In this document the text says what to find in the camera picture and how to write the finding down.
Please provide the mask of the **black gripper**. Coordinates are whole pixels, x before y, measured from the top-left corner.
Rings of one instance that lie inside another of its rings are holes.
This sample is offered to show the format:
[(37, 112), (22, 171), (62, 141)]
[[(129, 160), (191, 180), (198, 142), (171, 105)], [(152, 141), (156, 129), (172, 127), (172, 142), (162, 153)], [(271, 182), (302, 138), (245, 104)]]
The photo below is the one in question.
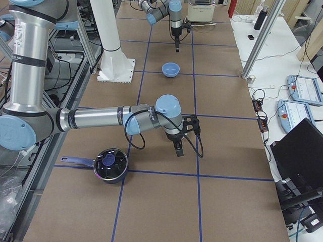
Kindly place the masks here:
[(175, 151), (176, 151), (176, 156), (181, 157), (183, 156), (183, 148), (182, 148), (182, 139), (184, 136), (181, 133), (177, 134), (168, 134), (166, 133), (167, 138), (173, 142)]
[(171, 36), (174, 39), (176, 52), (180, 51), (180, 36), (182, 35), (182, 27), (171, 27)]

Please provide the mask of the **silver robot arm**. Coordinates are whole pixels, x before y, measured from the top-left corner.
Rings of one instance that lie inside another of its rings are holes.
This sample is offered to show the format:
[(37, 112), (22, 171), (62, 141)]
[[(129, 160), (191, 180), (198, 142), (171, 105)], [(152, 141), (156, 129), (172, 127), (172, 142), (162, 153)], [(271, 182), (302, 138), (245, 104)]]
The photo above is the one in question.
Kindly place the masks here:
[(78, 28), (76, 1), (11, 1), (15, 19), (10, 99), (1, 115), (1, 146), (20, 151), (71, 129), (123, 126), (126, 136), (163, 128), (178, 156), (185, 135), (178, 99), (163, 95), (154, 106), (91, 110), (45, 108), (42, 104), (49, 32)]
[(169, 17), (170, 36), (174, 41), (176, 52), (180, 51), (180, 36), (184, 28), (182, 21), (182, 2), (178, 0), (160, 1), (159, 7), (153, 7), (156, 1), (136, 1), (139, 11), (146, 13), (146, 19), (152, 26), (165, 17)]

